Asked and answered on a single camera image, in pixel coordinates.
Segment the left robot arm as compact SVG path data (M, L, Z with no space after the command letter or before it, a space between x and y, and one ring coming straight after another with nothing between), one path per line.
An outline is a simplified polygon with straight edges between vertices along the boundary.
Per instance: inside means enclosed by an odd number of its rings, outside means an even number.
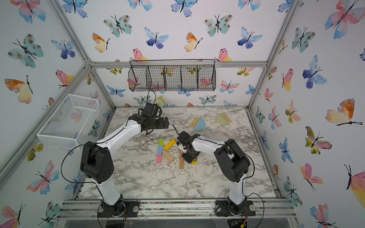
M101 208L109 217L126 214L122 194L113 180L113 155L130 139L142 132L150 134L155 129L167 129L168 118L162 117L162 109L157 104L147 103L136 114L113 133L97 142L83 145L80 170L96 185L101 197Z

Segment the natural wood block bottom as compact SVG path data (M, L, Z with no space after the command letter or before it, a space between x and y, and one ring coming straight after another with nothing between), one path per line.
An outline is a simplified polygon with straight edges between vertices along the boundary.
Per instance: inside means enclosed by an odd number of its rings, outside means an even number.
M179 157L179 169L180 170L184 169L184 159L183 159L183 157Z

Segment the pink block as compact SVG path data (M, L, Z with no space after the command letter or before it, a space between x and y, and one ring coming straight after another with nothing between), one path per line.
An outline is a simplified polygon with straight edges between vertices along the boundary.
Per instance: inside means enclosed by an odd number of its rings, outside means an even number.
M162 154L158 154L158 155L157 155L157 159L156 159L156 163L157 163L157 164L161 164L161 163L162 163L162 157L163 157L163 155L162 155Z

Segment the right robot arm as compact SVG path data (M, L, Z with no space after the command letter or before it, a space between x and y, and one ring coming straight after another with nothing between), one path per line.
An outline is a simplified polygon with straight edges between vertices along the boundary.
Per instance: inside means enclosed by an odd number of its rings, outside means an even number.
M183 131L177 136L178 144L184 149L182 158L192 163L201 153L213 155L219 167L229 181L229 194L226 201L216 201L215 214L218 217L230 215L255 216L254 205L245 195L245 179L249 167L253 166L239 145L233 140L215 141L199 134L189 135Z

